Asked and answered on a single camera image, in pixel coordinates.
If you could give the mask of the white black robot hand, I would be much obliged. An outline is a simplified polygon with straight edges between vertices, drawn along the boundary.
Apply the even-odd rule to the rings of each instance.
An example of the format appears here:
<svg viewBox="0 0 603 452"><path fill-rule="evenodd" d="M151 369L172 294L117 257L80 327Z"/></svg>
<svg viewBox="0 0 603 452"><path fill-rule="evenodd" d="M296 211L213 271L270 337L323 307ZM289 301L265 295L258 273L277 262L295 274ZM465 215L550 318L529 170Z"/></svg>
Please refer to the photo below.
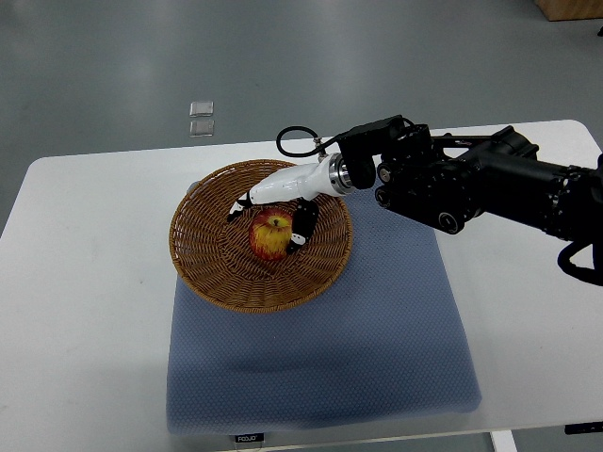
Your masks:
<svg viewBox="0 0 603 452"><path fill-rule="evenodd" d="M292 234L286 253L292 254L307 244L318 223L314 198L324 194L343 197L355 190L340 153L328 154L319 163L278 169L253 186L232 205L227 217L232 222L255 205L297 201Z"/></svg>

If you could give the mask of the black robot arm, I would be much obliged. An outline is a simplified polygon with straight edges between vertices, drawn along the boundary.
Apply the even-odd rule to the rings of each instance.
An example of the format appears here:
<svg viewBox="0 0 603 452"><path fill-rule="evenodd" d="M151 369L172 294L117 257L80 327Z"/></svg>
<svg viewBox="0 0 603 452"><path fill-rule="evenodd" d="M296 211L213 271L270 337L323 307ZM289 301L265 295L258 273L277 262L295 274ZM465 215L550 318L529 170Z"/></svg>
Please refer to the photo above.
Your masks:
<svg viewBox="0 0 603 452"><path fill-rule="evenodd" d="M602 283L602 168L538 159L538 146L506 126L491 136L432 136L401 115L355 126L322 142L336 144L335 180L375 189L377 203L447 234L489 213L567 241L557 264L585 283Z"/></svg>

